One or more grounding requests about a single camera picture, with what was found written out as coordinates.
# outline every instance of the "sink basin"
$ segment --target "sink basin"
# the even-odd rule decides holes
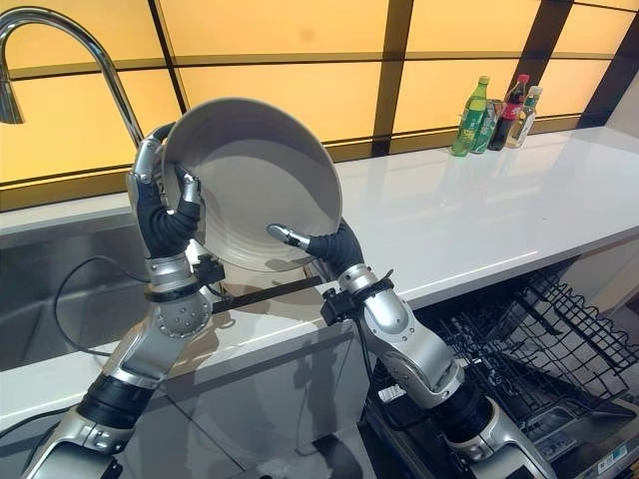
[[[53,297],[64,276],[89,256],[110,256],[145,276],[130,215],[86,228],[73,223],[36,230],[0,255],[0,370],[73,352],[53,318]],[[67,334],[88,347],[118,340],[146,313],[144,285],[104,261],[92,261],[67,282],[58,316]]]

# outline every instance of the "wire rack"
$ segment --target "wire rack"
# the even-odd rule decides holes
[[[526,432],[544,411],[575,418],[623,394],[621,373],[639,360],[628,334],[552,269],[475,293],[465,307],[426,309],[417,317]]]

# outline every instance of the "kitchen faucet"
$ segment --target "kitchen faucet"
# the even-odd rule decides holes
[[[91,52],[93,58],[98,62],[100,70],[102,70],[109,90],[111,90],[111,95],[113,95],[113,99],[118,105],[118,110],[120,110],[129,135],[137,148],[144,135],[135,113],[133,113],[133,108],[131,108],[131,103],[124,91],[120,77],[118,77],[116,67],[106,50],[81,25],[58,12],[46,8],[18,7],[0,14],[0,121],[9,124],[24,123],[24,118],[9,79],[5,48],[11,33],[21,25],[30,23],[40,23],[59,28],[78,40]]]

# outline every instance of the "black cable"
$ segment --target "black cable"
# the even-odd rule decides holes
[[[40,414],[35,414],[33,416],[22,419],[21,421],[16,422],[13,426],[7,427],[5,430],[0,432],[0,440],[6,436],[7,434],[12,433],[16,429],[20,429],[25,424],[29,424],[30,422],[37,421],[38,419],[42,419],[43,417],[55,416],[56,414],[62,414],[63,412],[67,412],[73,406],[62,407],[60,409],[54,409],[53,411],[41,412]]]
[[[49,439],[49,436],[51,435],[53,430],[56,427],[58,427],[58,424],[60,424],[60,422],[56,422],[55,424],[50,426],[46,431],[44,431],[42,436],[40,436],[40,440],[38,441],[38,444],[36,444],[35,447],[31,448],[31,451],[29,451],[29,455],[27,456],[27,460],[24,461],[24,466],[22,466],[23,473],[24,471],[27,470],[27,467],[29,467],[29,464],[31,464],[31,461],[33,460],[33,456],[36,455],[36,451],[40,449],[40,446],[42,446],[47,441],[47,439]]]
[[[361,346],[361,354],[363,355],[363,366],[364,366],[364,369],[366,370],[366,375],[368,376],[368,382],[370,383],[370,386],[374,386],[376,383],[376,380],[372,372],[372,367],[370,367],[370,359],[368,358],[368,346],[366,344],[366,336],[363,333],[363,328],[361,327],[359,319],[354,319],[353,322],[355,323],[355,326],[357,327],[357,333],[359,334],[359,345]],[[388,424],[390,429],[392,429],[393,431],[398,431],[398,432],[405,431],[406,429],[409,429],[413,426],[416,426],[417,424],[422,423],[428,417],[424,415],[416,419],[413,419],[412,421],[409,421],[405,424],[399,425],[386,412],[386,407],[383,401],[377,395],[377,391],[374,391],[373,394],[369,394],[368,397],[370,398],[371,401],[374,402],[384,422]]]
[[[83,345],[78,344],[76,341],[74,341],[66,333],[66,331],[62,327],[62,324],[60,323],[60,319],[58,318],[58,301],[60,300],[60,295],[62,294],[62,290],[64,289],[64,286],[67,284],[69,279],[71,279],[71,276],[73,276],[73,274],[75,274],[75,272],[78,269],[80,269],[85,264],[88,264],[89,262],[96,261],[96,260],[105,261],[108,264],[110,264],[112,266],[115,266],[117,269],[120,270],[120,272],[122,274],[124,274],[125,276],[129,277],[130,279],[133,279],[133,280],[139,281],[139,282],[149,282],[145,278],[138,277],[138,276],[135,276],[134,274],[129,273],[117,261],[115,261],[114,259],[112,259],[112,258],[110,258],[108,256],[96,255],[96,256],[88,257],[87,259],[82,261],[80,264],[76,265],[73,269],[71,269],[67,273],[67,275],[64,277],[64,279],[62,279],[62,282],[60,283],[60,286],[58,286],[58,290],[56,291],[56,294],[53,297],[53,319],[54,319],[54,322],[56,324],[56,328],[58,329],[58,332],[63,337],[65,342],[67,344],[69,344],[71,347],[73,347],[74,349],[77,349],[78,351],[86,352],[87,354],[93,354],[93,355],[96,355],[96,356],[109,357],[111,354],[108,353],[108,352],[96,351],[94,349],[90,349],[88,347],[84,347]]]
[[[185,411],[182,406],[180,404],[178,404],[176,402],[175,399],[173,399],[173,397],[171,397],[169,395],[169,393],[167,392],[166,388],[162,388],[162,391],[166,394],[166,397],[168,399],[168,401],[173,404],[173,406],[180,412],[180,414],[182,414],[184,417],[187,418],[187,420],[189,422],[191,422],[191,424],[193,424],[202,434],[204,434],[207,438],[209,438],[209,440],[211,442],[213,442],[228,458],[231,462],[233,462],[242,472],[246,472],[247,470],[242,466],[242,464],[240,464],[225,448],[222,444],[220,444],[218,441],[216,441],[216,439],[209,434],[209,432],[202,427],[200,424],[198,424],[195,419],[191,416],[191,414],[189,414],[187,411]]]

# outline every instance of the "plastic bottle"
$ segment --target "plastic bottle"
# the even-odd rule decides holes
[[[475,135],[481,126],[483,112],[486,109],[486,86],[489,81],[488,77],[479,77],[477,87],[466,102],[457,129],[457,138],[450,147],[450,152],[456,157],[465,157],[472,148]]]
[[[510,127],[517,119],[519,110],[521,110],[521,104],[526,94],[526,83],[528,83],[528,75],[521,74],[517,77],[517,84],[512,87],[506,94],[505,103],[506,106],[501,112],[501,117],[495,127],[495,134],[492,136],[492,140],[488,144],[488,150],[500,151],[506,143],[508,138],[508,132]]]
[[[506,147],[519,148],[523,144],[537,116],[535,107],[542,91],[543,88],[537,86],[530,87],[530,90],[528,90],[528,96],[523,102],[517,121],[512,125],[510,133],[508,133]]]

